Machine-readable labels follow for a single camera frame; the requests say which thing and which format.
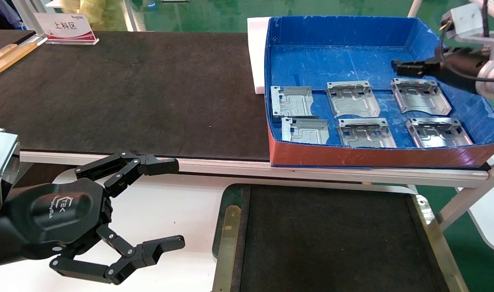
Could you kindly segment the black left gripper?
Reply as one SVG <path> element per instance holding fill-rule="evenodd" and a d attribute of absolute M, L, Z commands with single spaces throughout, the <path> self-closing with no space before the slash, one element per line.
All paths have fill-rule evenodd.
<path fill-rule="evenodd" d="M 177 174 L 176 159 L 119 152 L 76 167 L 78 180 L 25 187 L 7 202 L 9 222 L 20 238 L 19 254 L 41 260 L 62 253 L 50 268 L 64 277 L 120 285 L 140 268 L 154 266 L 163 253 L 184 248 L 182 235 L 149 240 L 132 247 L 107 225 L 115 198 L 142 175 Z M 95 181 L 109 177 L 103 187 Z M 101 239 L 119 253 L 111 264 L 75 260 L 79 250 L 87 251 Z"/>

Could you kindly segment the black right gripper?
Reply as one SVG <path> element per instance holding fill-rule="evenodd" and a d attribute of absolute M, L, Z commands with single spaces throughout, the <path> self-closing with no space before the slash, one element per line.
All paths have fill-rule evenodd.
<path fill-rule="evenodd" d="M 461 74 L 478 77 L 482 67 L 490 60 L 489 55 L 469 47 L 447 47 L 443 48 L 443 57 L 444 60 L 434 56 L 418 62 L 392 59 L 391 67 L 397 76 L 421 78 L 428 75 L 456 89 L 476 94 L 476 81 L 454 73 L 448 66 Z"/>

